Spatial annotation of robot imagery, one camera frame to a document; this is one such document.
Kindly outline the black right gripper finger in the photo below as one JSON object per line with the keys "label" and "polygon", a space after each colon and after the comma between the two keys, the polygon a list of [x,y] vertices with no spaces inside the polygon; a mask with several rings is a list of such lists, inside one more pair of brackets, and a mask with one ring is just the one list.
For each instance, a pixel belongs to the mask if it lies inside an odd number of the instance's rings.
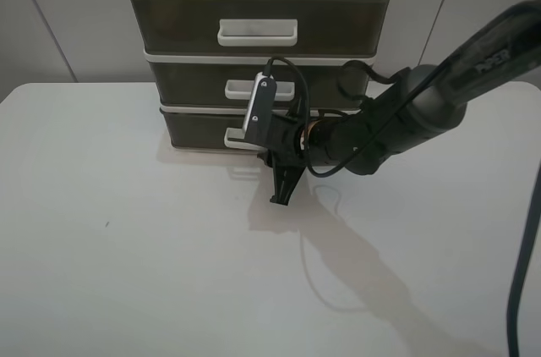
{"label": "black right gripper finger", "polygon": [[274,194],[270,198],[270,202],[277,205],[287,206],[299,180],[303,176],[304,167],[274,164],[272,167],[272,172]]}

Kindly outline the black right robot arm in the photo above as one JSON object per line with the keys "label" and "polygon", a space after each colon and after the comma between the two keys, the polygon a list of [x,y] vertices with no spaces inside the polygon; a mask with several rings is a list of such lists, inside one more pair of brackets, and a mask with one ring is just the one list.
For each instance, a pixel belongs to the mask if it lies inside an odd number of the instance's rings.
{"label": "black right robot arm", "polygon": [[356,113],[310,114],[309,87],[297,106],[274,113],[270,58],[254,82],[246,141],[264,148],[273,172],[271,202],[287,205],[304,171],[327,178],[342,169],[372,175],[390,157],[456,128],[467,104],[540,65],[540,1],[511,6],[440,65],[420,65],[382,79],[376,98],[360,96]]}

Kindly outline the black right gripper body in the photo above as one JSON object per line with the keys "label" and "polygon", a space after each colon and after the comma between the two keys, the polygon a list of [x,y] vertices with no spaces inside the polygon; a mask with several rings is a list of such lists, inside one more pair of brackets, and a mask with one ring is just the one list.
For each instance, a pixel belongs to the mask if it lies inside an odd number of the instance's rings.
{"label": "black right gripper body", "polygon": [[305,121],[297,112],[266,111],[257,115],[259,142],[265,149],[260,158],[268,168],[306,168],[300,135]]}

